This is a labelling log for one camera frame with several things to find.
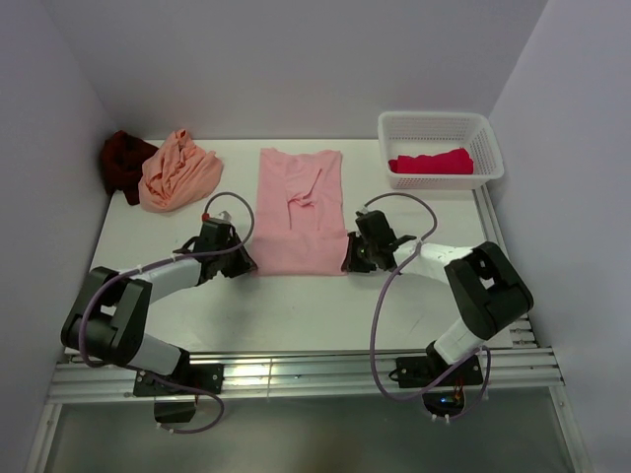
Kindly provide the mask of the light pink t-shirt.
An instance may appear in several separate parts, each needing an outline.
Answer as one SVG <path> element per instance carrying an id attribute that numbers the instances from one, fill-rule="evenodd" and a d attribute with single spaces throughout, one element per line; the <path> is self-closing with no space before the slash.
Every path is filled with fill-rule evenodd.
<path id="1" fill-rule="evenodd" d="M 259 276 L 341 276 L 348 235 L 342 154 L 260 150 L 249 253 Z"/>

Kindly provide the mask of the aluminium frame rails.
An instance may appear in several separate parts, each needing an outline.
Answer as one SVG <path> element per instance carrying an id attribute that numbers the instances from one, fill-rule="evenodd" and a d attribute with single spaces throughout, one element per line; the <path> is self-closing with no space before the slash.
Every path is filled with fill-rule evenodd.
<path id="1" fill-rule="evenodd" d="M 427 194 L 443 217 L 458 220 L 464 200 L 475 205 L 485 237 L 504 248 L 486 188 L 463 196 Z M 248 278 L 188 289 L 149 308 L 149 335 L 187 348 L 202 365 L 223 363 L 223 396 L 309 397 L 377 393 L 369 366 L 369 325 L 386 275 Z M 377 365 L 393 368 L 394 355 L 420 356 L 456 321 L 451 290 L 420 276 L 390 287 L 382 313 L 387 339 Z M 551 347 L 538 347 L 528 315 L 493 340 L 490 388 L 549 388 L 561 436 L 575 472 L 595 472 L 570 407 L 565 379 Z M 55 368 L 26 472 L 43 472 L 62 405 L 132 398 L 132 374 L 90 369 L 66 350 Z"/>

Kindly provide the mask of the peach orange t-shirt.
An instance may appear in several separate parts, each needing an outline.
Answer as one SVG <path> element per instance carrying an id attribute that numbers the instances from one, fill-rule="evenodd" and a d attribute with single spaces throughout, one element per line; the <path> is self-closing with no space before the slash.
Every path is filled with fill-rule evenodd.
<path id="1" fill-rule="evenodd" d="M 218 186 L 223 168 L 216 153 L 196 145 L 187 130 L 174 131 L 142 165 L 139 205 L 167 213 L 204 199 Z"/>

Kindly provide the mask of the white plastic basket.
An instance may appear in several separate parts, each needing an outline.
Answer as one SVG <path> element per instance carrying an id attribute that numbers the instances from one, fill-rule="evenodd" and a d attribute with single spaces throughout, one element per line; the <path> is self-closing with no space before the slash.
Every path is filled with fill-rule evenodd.
<path id="1" fill-rule="evenodd" d="M 481 114 L 387 111 L 379 116 L 378 136 L 386 179 L 393 189 L 474 190 L 505 173 L 495 133 Z M 458 148 L 472 158 L 473 174 L 399 174 L 387 163 L 398 155 L 436 155 Z"/>

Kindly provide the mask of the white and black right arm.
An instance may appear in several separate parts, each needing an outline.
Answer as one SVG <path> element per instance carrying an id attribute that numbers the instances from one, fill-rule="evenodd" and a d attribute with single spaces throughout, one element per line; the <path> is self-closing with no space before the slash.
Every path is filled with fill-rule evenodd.
<path id="1" fill-rule="evenodd" d="M 386 214 L 367 208 L 356 213 L 357 230 L 348 235 L 342 264 L 347 273 L 388 273 L 371 322 L 369 351 L 376 351 L 377 333 L 386 295 L 394 279 L 420 276 L 446 285 L 454 298 L 458 319 L 425 349 L 416 368 L 399 365 L 395 374 L 412 375 L 413 384 L 451 382 L 462 366 L 486 343 L 534 305 L 533 295 L 500 246 L 484 241 L 476 246 L 431 243 L 438 218 L 422 236 L 397 236 Z"/>

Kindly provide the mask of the dark maroon t-shirt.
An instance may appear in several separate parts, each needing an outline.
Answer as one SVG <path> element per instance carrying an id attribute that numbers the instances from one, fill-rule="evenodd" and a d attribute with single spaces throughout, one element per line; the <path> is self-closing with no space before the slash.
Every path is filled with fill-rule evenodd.
<path id="1" fill-rule="evenodd" d="M 157 151 L 156 146 L 123 130 L 106 139 L 99 156 L 105 193 L 111 196 L 116 191 L 121 191 L 128 205 L 137 206 L 142 166 Z"/>

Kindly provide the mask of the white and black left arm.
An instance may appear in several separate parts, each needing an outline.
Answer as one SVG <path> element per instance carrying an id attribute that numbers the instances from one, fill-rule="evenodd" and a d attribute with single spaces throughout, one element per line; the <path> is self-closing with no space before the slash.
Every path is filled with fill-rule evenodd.
<path id="1" fill-rule="evenodd" d="M 236 278 L 256 268 L 235 227 L 204 216 L 199 235 L 161 265 L 91 270 L 61 329 L 61 343 L 102 364 L 137 370 L 137 395 L 181 393 L 188 387 L 218 394 L 224 366 L 194 365 L 186 350 L 148 335 L 149 308 L 217 275 Z"/>

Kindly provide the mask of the red rolled t-shirt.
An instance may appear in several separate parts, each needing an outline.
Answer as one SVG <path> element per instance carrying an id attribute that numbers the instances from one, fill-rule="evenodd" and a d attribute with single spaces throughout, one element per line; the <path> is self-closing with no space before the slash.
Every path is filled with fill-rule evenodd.
<path id="1" fill-rule="evenodd" d="M 474 162 L 464 148 L 436 155 L 398 155 L 387 163 L 392 172 L 399 174 L 471 175 L 474 172 Z"/>

